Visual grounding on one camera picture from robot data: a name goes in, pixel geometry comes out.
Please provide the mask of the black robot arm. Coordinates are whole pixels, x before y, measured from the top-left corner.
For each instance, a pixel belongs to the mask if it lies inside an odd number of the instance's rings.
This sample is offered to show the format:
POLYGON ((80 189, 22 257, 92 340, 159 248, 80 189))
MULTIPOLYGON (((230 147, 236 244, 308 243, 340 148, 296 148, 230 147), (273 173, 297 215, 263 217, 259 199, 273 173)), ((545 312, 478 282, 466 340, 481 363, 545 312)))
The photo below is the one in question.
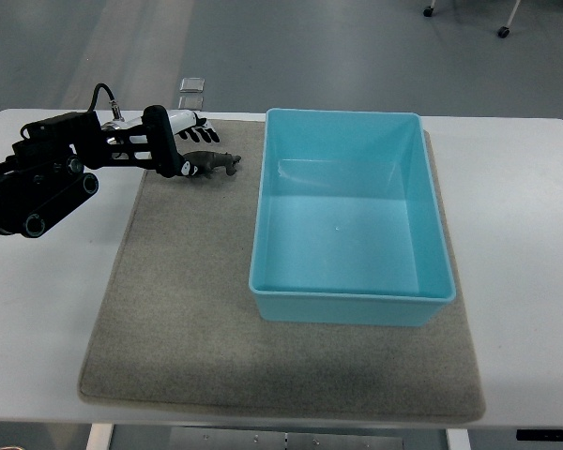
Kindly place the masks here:
POLYGON ((196 172, 177 152, 160 105, 127 128, 106 128, 90 107, 26 124, 20 134, 0 162, 0 235, 42 236, 98 192, 94 172, 103 167, 139 167, 165 178, 196 172))

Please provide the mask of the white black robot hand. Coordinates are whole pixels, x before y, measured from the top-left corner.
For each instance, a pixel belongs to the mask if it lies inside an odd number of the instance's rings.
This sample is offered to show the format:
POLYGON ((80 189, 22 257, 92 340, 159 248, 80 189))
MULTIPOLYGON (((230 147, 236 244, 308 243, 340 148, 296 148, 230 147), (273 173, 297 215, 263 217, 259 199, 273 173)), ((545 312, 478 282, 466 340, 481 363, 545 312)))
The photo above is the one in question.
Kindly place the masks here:
MULTIPOLYGON (((168 116, 173 134, 182 140, 190 139, 195 143, 218 143, 220 141, 219 135, 210 122, 197 112, 170 110, 168 116)), ((179 156, 181 167, 184 163, 183 156, 179 156)))

